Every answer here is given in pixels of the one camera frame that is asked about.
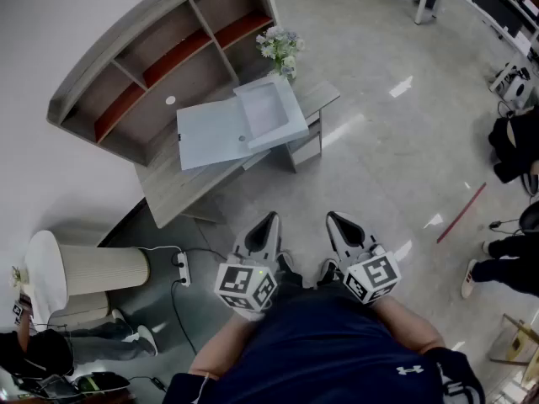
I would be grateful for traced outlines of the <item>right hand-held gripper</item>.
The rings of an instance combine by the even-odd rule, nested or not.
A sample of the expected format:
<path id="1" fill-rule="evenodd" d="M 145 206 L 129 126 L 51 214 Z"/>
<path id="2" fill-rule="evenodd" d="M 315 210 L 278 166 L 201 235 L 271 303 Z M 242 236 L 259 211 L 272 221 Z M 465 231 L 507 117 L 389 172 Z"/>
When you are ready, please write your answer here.
<path id="1" fill-rule="evenodd" d="M 350 247 L 365 247 L 376 239 L 368 234 L 358 219 L 348 213 L 329 211 L 326 228 L 333 250 L 338 253 L 344 242 Z M 393 252 L 374 243 L 355 258 L 347 258 L 339 264 L 342 283 L 363 305 L 369 305 L 388 295 L 400 282 L 402 275 Z"/>

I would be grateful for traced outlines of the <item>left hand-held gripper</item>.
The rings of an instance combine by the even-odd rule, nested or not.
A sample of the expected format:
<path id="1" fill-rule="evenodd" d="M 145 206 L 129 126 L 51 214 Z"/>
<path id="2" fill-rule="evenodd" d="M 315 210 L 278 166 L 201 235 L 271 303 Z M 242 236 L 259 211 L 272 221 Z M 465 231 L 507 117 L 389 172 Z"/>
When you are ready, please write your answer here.
<path id="1" fill-rule="evenodd" d="M 227 261 L 219 266 L 214 286 L 226 306 L 236 312 L 262 312 L 270 307 L 278 287 L 280 232 L 280 217 L 272 211 L 238 234 Z"/>

